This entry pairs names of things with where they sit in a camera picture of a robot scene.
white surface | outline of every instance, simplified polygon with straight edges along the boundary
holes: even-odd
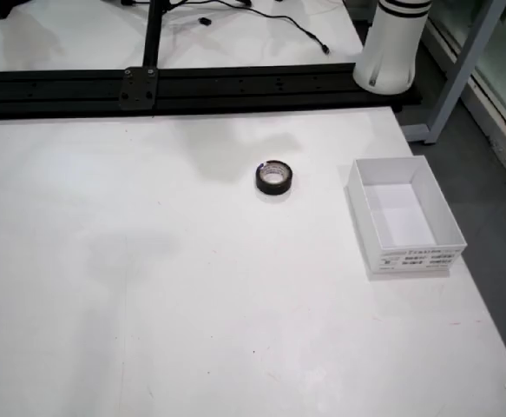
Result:
[[[412,185],[371,185],[365,190],[382,246],[436,245]]]
[[[366,273],[352,159],[409,154],[387,109],[0,124],[0,416],[506,415],[463,262]]]
[[[355,62],[362,50],[341,0],[254,0],[268,14],[289,15],[326,43],[286,21],[194,5],[173,10],[162,25],[159,68]],[[123,69],[141,65],[148,6],[116,1],[33,0],[0,21],[0,70]],[[206,27],[197,22],[208,17]]]

open box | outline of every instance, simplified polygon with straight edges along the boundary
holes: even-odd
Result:
[[[444,270],[467,246],[423,156],[356,160],[347,188],[372,272]]]

black electrical tape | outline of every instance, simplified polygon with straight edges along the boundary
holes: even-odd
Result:
[[[281,195],[290,187],[293,171],[281,161],[266,161],[256,169],[256,187],[264,194]]]

white cylinder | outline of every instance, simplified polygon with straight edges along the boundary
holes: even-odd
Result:
[[[415,78],[418,44],[431,0],[379,0],[353,79],[372,93],[400,94]]]

